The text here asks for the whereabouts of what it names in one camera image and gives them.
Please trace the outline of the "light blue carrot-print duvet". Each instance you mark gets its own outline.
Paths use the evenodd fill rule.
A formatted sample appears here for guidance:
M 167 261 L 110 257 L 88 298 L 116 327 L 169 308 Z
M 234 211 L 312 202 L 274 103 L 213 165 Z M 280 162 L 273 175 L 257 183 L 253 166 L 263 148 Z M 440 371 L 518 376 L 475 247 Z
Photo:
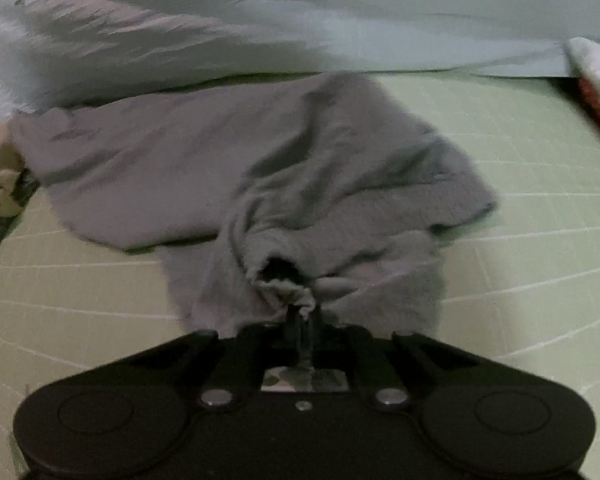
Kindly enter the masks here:
M 568 74 L 600 0 L 0 0 L 0 119 L 242 74 Z

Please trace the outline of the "red item under pillow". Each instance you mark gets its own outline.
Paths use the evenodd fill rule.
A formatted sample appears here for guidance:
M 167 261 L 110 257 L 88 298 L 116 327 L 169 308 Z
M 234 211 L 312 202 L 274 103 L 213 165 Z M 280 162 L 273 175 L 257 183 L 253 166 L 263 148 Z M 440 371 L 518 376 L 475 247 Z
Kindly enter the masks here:
M 600 92 L 595 89 L 591 81 L 584 77 L 578 80 L 578 86 L 584 107 L 588 110 L 588 114 L 591 115 L 594 122 L 600 127 Z

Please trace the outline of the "grey sweatshirt garment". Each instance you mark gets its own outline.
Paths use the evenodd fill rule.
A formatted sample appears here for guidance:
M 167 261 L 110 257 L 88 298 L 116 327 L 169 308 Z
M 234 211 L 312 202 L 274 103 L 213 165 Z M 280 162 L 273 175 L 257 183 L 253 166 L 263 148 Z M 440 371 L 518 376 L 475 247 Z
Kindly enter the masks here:
M 378 337 L 436 325 L 437 235 L 492 211 L 467 156 L 361 75 L 18 114 L 62 224 L 153 249 L 188 330 L 321 312 Z

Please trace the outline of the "green grid bed sheet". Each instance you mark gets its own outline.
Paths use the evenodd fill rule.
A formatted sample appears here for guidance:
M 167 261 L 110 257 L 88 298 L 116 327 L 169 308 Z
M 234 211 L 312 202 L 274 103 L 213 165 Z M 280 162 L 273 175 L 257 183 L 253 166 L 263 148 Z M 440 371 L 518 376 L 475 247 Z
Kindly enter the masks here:
M 443 252 L 439 337 L 585 396 L 597 432 L 584 470 L 600 479 L 600 134 L 547 80 L 378 82 L 498 193 L 498 210 Z M 20 475 L 9 435 L 27 393 L 180 333 L 154 255 L 79 240 L 35 193 L 0 247 L 0 479 Z

